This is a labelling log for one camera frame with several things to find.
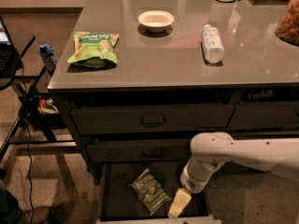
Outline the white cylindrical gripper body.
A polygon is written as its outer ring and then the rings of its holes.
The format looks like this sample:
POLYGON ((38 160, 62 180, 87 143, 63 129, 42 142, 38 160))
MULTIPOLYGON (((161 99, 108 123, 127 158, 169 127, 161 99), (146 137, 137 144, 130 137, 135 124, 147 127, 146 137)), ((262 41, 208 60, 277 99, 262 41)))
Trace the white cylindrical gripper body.
POLYGON ((222 162, 199 161, 191 156, 180 175, 183 188, 192 194, 201 192, 209 179, 224 165, 222 162))

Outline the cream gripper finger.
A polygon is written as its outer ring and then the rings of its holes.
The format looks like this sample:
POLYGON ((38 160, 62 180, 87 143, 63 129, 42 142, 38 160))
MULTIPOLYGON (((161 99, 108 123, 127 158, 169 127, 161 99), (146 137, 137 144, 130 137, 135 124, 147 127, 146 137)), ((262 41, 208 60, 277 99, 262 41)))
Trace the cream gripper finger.
POLYGON ((174 198, 174 205, 179 208, 185 208, 191 199, 192 195, 186 189, 178 189, 174 198))
POLYGON ((168 216, 170 218, 178 218, 178 216, 182 213, 184 207, 177 203, 172 203, 170 209, 168 211, 168 216))

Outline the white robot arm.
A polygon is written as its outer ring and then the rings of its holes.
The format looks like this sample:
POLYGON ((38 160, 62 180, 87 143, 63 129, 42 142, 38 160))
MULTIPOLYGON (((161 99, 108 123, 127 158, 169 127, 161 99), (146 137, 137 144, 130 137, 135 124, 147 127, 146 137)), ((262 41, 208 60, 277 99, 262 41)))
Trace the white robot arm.
POLYGON ((178 218, 192 195, 201 192, 226 162, 299 180, 299 139, 239 139, 228 133, 199 133, 190 142, 191 156, 180 175, 168 216, 178 218))

